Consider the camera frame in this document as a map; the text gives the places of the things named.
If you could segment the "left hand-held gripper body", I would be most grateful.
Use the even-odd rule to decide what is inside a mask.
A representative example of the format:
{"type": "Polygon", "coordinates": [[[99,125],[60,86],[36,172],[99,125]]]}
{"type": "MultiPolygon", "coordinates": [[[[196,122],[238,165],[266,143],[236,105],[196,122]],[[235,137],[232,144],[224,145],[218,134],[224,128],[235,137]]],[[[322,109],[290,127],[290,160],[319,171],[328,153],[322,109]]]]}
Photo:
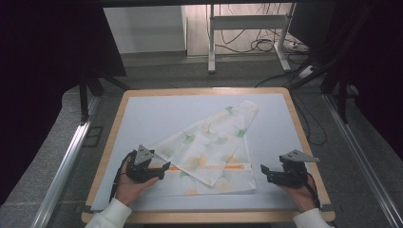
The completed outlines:
{"type": "Polygon", "coordinates": [[[135,182],[144,183],[152,178],[154,171],[159,169],[150,169],[149,164],[154,157],[154,151],[140,145],[137,150],[130,153],[130,158],[126,167],[126,174],[135,182]]]}

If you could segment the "white cabinet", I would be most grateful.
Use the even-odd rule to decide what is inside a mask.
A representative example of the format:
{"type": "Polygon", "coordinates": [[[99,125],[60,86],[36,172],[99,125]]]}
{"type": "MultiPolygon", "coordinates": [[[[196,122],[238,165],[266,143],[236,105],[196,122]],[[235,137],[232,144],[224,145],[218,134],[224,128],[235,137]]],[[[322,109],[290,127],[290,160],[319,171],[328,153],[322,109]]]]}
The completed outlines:
{"type": "Polygon", "coordinates": [[[181,6],[104,8],[120,53],[186,50],[186,17],[181,6]]]}

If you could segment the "person's left hand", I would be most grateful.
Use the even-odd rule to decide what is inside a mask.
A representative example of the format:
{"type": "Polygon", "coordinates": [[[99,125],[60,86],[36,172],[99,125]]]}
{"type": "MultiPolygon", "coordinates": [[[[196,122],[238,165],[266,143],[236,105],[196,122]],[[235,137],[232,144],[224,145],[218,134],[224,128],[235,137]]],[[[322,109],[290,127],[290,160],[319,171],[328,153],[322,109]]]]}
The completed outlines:
{"type": "Polygon", "coordinates": [[[127,162],[124,164],[121,175],[118,179],[115,199],[120,201],[125,206],[129,207],[137,200],[144,189],[152,186],[159,179],[153,178],[144,183],[137,183],[126,174],[126,167],[127,162]]]}

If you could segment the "white floral cloth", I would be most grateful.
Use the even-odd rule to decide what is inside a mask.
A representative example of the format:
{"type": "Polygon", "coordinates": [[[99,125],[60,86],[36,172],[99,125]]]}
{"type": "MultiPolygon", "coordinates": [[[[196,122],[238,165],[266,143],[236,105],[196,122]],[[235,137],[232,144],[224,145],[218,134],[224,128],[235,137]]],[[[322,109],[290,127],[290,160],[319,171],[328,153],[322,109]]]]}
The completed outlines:
{"type": "Polygon", "coordinates": [[[259,108],[250,101],[228,106],[149,145],[156,166],[170,162],[146,197],[229,194],[257,188],[246,132],[259,108]]]}

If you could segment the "dark curtain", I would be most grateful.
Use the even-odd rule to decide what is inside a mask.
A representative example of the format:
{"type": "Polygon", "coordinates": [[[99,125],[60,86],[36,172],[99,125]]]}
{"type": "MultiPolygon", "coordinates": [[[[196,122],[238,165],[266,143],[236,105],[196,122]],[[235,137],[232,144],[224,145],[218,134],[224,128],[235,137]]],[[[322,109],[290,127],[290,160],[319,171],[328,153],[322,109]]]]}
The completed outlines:
{"type": "Polygon", "coordinates": [[[0,205],[21,179],[83,77],[124,76],[99,5],[0,0],[0,205]]]}
{"type": "Polygon", "coordinates": [[[346,56],[344,72],[355,86],[355,103],[403,160],[403,0],[334,0],[326,41],[329,55],[341,49],[364,6],[371,11],[346,56]]]}

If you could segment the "wooden table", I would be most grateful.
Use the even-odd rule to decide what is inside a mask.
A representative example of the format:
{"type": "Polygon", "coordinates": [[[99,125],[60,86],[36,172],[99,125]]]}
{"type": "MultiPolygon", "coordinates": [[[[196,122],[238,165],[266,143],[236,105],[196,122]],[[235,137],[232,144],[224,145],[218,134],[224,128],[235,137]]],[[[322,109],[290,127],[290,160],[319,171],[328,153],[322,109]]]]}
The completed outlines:
{"type": "MultiPolygon", "coordinates": [[[[284,95],[286,103],[291,110],[291,117],[297,129],[298,138],[301,141],[301,149],[294,149],[309,154],[310,146],[305,138],[301,123],[299,121],[293,101],[289,91],[284,87],[261,87],[261,88],[181,88],[181,89],[145,89],[145,90],[128,90],[124,93],[121,100],[115,121],[112,125],[109,137],[107,139],[106,148],[94,182],[91,186],[90,194],[86,201],[91,213],[101,211],[92,210],[91,206],[97,194],[98,188],[102,182],[106,172],[106,167],[111,156],[113,147],[112,140],[118,133],[118,124],[121,122],[124,114],[124,107],[131,97],[148,97],[148,96],[188,96],[188,95],[238,95],[238,94],[267,94],[281,93],[284,95]]],[[[141,224],[167,224],[174,223],[191,225],[193,223],[262,223],[262,222],[284,222],[290,221],[297,215],[296,206],[292,209],[254,209],[254,210],[201,210],[201,211],[137,211],[132,208],[132,213],[128,218],[128,223],[141,224]]]]}

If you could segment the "white power strip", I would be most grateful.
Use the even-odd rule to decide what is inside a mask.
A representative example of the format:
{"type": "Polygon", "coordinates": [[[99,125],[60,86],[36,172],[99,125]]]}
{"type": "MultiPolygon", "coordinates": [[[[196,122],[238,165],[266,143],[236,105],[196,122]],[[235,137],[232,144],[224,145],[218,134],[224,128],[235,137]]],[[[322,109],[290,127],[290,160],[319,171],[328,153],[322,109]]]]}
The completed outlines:
{"type": "Polygon", "coordinates": [[[303,69],[298,77],[300,79],[304,79],[305,77],[309,76],[311,73],[315,72],[317,68],[315,66],[307,66],[305,69],[303,69]]]}

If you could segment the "white metal stand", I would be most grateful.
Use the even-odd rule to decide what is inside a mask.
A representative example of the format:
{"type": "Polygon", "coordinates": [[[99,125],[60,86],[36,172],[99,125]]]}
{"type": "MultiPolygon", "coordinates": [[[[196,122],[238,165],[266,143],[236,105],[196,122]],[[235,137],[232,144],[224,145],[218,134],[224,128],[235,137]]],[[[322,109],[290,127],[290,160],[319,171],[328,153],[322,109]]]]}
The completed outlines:
{"type": "Polygon", "coordinates": [[[210,6],[209,17],[209,51],[208,51],[208,72],[216,71],[215,53],[215,31],[235,29],[279,29],[281,34],[274,43],[274,48],[284,72],[290,72],[291,67],[283,51],[284,41],[290,26],[295,3],[291,4],[286,14],[269,15],[240,15],[240,16],[215,16],[214,6],[210,6]]]}

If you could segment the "metal floor rail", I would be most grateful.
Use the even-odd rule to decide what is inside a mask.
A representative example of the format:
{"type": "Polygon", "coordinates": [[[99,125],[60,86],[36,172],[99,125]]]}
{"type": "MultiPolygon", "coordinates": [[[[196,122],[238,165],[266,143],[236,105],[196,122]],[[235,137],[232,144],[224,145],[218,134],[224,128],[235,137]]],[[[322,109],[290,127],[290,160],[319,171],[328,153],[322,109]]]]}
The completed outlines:
{"type": "Polygon", "coordinates": [[[333,96],[323,95],[322,98],[328,106],[328,109],[330,110],[342,137],[352,152],[355,161],[361,170],[361,173],[363,174],[366,182],[369,184],[374,197],[383,211],[387,221],[390,223],[391,228],[403,228],[403,216],[400,214],[396,204],[394,203],[390,194],[387,192],[387,189],[381,183],[378,175],[370,165],[350,126],[344,123],[339,117],[336,110],[336,102],[333,96]]]}
{"type": "Polygon", "coordinates": [[[70,141],[70,144],[67,148],[67,151],[65,153],[65,156],[63,157],[59,168],[49,186],[49,189],[44,197],[44,200],[42,201],[37,214],[34,217],[34,220],[29,228],[46,228],[48,225],[48,222],[53,214],[53,211],[56,207],[56,204],[64,190],[64,187],[67,183],[67,179],[69,177],[69,174],[72,170],[72,167],[76,161],[76,158],[78,156],[78,153],[82,147],[82,144],[85,140],[86,134],[90,128],[90,125],[92,123],[92,120],[94,118],[96,109],[98,107],[98,104],[100,102],[99,97],[93,97],[87,108],[89,109],[88,111],[88,117],[87,119],[81,123],[74,135],[72,140],[70,141]]]}

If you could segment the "black floor socket plate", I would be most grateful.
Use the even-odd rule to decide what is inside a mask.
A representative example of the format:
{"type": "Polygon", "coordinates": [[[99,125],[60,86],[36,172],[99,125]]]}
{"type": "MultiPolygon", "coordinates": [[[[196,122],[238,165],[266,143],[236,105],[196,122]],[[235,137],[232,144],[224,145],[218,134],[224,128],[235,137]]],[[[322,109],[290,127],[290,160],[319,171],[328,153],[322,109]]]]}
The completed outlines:
{"type": "Polygon", "coordinates": [[[83,147],[97,147],[102,137],[104,128],[102,126],[92,126],[86,133],[83,147]]]}

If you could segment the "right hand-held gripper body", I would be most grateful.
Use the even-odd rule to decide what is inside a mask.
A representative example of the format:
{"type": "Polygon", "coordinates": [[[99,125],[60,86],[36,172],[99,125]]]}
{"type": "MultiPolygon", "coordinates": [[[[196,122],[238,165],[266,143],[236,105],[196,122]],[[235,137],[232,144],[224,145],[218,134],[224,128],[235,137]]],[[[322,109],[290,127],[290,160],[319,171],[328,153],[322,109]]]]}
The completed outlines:
{"type": "Polygon", "coordinates": [[[279,161],[282,163],[283,177],[280,185],[299,188],[308,180],[306,162],[319,162],[319,158],[307,155],[299,150],[293,150],[281,155],[279,161]]]}

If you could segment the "person's right hand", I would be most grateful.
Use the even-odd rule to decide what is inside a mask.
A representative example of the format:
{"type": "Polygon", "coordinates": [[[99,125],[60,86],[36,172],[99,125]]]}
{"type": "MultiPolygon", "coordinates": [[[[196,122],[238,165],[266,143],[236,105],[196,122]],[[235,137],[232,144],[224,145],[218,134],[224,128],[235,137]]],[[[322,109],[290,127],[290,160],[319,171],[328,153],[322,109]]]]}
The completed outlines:
{"type": "Polygon", "coordinates": [[[280,188],[290,196],[300,213],[316,208],[313,197],[305,186],[301,186],[300,188],[290,188],[281,185],[280,188]]]}

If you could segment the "black tripod stand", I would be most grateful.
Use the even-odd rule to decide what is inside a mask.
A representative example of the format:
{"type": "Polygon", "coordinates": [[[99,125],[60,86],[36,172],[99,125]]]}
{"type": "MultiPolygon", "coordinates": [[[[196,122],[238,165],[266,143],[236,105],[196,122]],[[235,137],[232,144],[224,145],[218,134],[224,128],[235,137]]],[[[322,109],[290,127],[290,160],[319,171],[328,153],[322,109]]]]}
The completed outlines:
{"type": "Polygon", "coordinates": [[[326,77],[324,78],[319,89],[323,94],[330,94],[333,92],[335,87],[338,86],[338,93],[336,94],[336,113],[344,124],[348,122],[346,116],[348,75],[345,72],[346,67],[344,62],[353,40],[353,38],[347,38],[336,50],[336,54],[331,61],[323,66],[320,66],[316,71],[310,73],[305,78],[289,85],[290,89],[297,89],[325,74],[326,77]]]}
{"type": "Polygon", "coordinates": [[[100,97],[104,94],[104,88],[100,80],[104,79],[107,82],[115,85],[123,91],[130,90],[129,85],[115,79],[114,77],[105,74],[102,71],[95,69],[85,69],[80,76],[80,106],[81,106],[81,125],[84,125],[89,120],[89,106],[87,91],[90,90],[91,94],[95,97],[100,97]]]}

